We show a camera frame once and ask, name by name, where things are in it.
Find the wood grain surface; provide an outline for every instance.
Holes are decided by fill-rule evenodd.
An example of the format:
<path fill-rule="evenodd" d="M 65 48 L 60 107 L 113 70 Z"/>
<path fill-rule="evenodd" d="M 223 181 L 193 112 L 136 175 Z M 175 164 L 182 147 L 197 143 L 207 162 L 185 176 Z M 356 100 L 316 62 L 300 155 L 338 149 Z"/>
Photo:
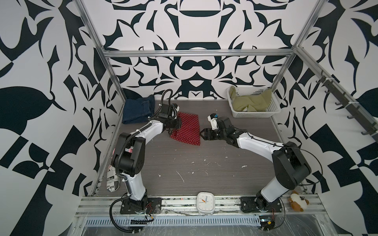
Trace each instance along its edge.
<path fill-rule="evenodd" d="M 210 128 L 207 116 L 217 113 L 229 117 L 237 128 L 279 142 L 270 118 L 234 118 L 228 101 L 176 100 L 173 103 L 180 106 L 180 112 L 197 114 L 200 130 Z M 130 133 L 143 125 L 122 124 L 119 133 Z M 200 146 L 181 143 L 170 138 L 167 131 L 155 136 L 146 145 L 141 173 L 148 195 L 194 195 L 201 191 L 213 194 L 255 194 L 274 177 L 273 164 L 251 151 L 228 145 L 223 140 L 201 139 Z M 117 191 L 108 192 L 106 172 L 104 175 L 98 196 L 120 196 L 127 191 L 121 183 Z"/>

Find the side wall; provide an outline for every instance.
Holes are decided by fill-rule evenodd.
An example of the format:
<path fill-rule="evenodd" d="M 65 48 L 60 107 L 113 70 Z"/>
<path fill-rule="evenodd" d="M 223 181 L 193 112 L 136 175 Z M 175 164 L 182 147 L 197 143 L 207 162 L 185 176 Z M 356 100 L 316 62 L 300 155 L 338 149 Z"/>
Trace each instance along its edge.
<path fill-rule="evenodd" d="M 291 48 L 316 0 L 83 2 L 104 48 L 113 51 Z M 231 84 L 270 86 L 284 58 L 134 57 L 110 63 L 128 97 L 159 98 L 170 88 L 178 99 L 224 99 Z"/>
<path fill-rule="evenodd" d="M 340 84 L 378 117 L 378 5 L 374 0 L 330 0 L 310 31 L 304 48 Z M 276 92 L 282 112 L 274 116 L 285 142 L 305 153 L 313 174 L 307 186 L 318 193 L 339 233 L 378 233 L 378 144 L 296 57 Z"/>
<path fill-rule="evenodd" d="M 0 3 L 1 235 L 68 229 L 121 107 L 74 2 Z"/>

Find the white alarm clock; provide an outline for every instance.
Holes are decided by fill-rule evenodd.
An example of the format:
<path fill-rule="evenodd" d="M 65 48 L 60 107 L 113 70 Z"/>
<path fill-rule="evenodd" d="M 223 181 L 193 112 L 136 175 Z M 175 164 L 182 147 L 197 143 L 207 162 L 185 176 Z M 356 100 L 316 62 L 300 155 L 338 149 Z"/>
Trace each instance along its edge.
<path fill-rule="evenodd" d="M 215 210 L 215 197 L 212 193 L 200 192 L 197 195 L 197 210 L 204 214 L 213 214 Z"/>

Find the plush toy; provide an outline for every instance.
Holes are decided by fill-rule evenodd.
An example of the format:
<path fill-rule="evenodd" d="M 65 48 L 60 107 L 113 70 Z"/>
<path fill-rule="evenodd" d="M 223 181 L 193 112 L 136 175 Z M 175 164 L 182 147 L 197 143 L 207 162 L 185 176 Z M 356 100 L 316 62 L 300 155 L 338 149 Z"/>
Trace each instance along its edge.
<path fill-rule="evenodd" d="M 307 199 L 299 196 L 297 192 L 293 191 L 288 199 L 291 207 L 295 211 L 304 211 L 307 209 L 307 205 L 310 203 Z"/>

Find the scratch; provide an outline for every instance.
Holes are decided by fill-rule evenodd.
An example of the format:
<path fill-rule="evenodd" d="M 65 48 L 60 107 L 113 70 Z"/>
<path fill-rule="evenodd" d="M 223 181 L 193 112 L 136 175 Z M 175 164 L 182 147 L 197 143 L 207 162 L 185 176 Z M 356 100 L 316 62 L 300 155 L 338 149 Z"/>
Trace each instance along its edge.
<path fill-rule="evenodd" d="M 177 171 L 176 171 L 177 172 Z M 180 173 L 179 172 L 177 172 L 178 173 L 178 175 L 181 177 L 181 175 L 180 175 Z M 184 179 L 181 177 L 181 179 L 183 180 L 183 182 L 185 183 L 185 181 L 184 181 Z"/>

